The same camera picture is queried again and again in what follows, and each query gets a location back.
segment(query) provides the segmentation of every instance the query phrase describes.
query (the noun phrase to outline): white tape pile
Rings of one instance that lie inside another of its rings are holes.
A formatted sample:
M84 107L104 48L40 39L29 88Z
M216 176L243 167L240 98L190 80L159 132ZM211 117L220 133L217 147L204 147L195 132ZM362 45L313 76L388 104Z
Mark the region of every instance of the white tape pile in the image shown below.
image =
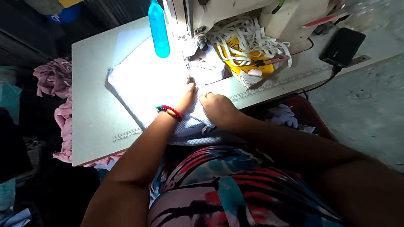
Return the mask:
M264 28L259 26L256 17L242 16L221 21L215 24L212 29L206 33L206 37L211 44L224 47L228 58L223 55L222 49L218 48L222 60L229 60L234 66L249 65L252 62L249 56L255 51L259 51L259 55L252 55L254 57L264 55L271 58L275 55L285 54L289 56L288 66L292 66L292 57L288 50L290 43L278 42L274 38L265 36ZM230 48L226 44L226 40L234 38L239 40L239 48L242 49L242 51ZM230 52L240 55L241 57L232 56Z

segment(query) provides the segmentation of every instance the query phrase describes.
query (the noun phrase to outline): blue plastic bottle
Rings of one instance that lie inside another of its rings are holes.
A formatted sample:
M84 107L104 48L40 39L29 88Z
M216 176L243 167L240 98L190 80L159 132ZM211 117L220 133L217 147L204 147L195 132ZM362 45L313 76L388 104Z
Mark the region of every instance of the blue plastic bottle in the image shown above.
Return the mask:
M150 1L149 22L151 35L153 37L154 51L157 56L166 58L170 55L170 44L168 43L164 11L157 3L157 0Z

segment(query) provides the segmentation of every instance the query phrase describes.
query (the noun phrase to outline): concrete floor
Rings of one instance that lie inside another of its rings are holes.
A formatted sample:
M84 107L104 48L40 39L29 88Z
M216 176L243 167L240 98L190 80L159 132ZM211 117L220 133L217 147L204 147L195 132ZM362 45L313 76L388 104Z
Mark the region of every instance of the concrete floor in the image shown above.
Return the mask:
M404 172L404 56L334 78L309 100L342 143Z

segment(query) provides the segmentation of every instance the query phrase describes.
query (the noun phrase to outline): red and black bracelet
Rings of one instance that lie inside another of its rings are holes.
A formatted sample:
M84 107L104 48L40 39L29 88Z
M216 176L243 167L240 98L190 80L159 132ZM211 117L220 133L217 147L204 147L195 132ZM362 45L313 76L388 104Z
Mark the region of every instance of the red and black bracelet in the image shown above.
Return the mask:
M167 112L168 114L173 116L175 119L177 119L178 122L182 121L182 115L172 107L169 107L167 105L160 105L160 106L157 106L156 109L158 110L158 112L160 112L160 111Z

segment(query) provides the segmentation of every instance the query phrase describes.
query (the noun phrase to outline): pink fabric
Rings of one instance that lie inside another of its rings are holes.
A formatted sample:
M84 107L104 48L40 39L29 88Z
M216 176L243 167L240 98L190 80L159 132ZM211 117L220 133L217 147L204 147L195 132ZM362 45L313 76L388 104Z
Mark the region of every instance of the pink fabric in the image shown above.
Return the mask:
M107 158L103 158L103 159L101 159L101 160L98 160L98 161L89 163L89 164L87 164L87 165L84 165L84 167L91 167L91 166L95 166L95 165L97 165L97 164L101 164L101 165L107 166L107 165L109 164L109 162L110 162L112 159L115 160L115 161L118 161L118 159L119 159L120 157L122 157L122 155L124 155L124 153L125 153L125 152L122 152L122 153L119 153L119 154L116 154L116 155L113 155L113 156L110 156L110 157L107 157Z
M57 58L46 65L35 68L33 75L38 77L37 96L42 97L43 92L64 99L69 94L69 87L72 85L72 62Z
M34 69L34 76L38 77L37 95L42 97L42 92L49 95L57 95L61 98L67 98L66 103L60 105L55 110L55 120L61 129L63 138L62 150L53 154L63 162L71 163L72 156L72 63L68 60L57 58ZM110 156L87 165L85 167L95 166L97 164L108 165L113 159L117 161L125 152Z

